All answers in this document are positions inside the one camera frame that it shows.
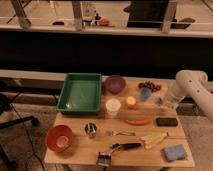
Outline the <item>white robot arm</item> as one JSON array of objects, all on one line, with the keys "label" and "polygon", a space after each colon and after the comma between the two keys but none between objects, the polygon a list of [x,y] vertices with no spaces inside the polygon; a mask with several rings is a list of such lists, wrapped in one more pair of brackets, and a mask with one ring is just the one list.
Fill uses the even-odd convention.
[{"label": "white robot arm", "polygon": [[186,96],[190,96],[213,123],[213,94],[204,86],[208,75],[204,71],[181,70],[168,89],[163,102],[169,108],[176,108]]}]

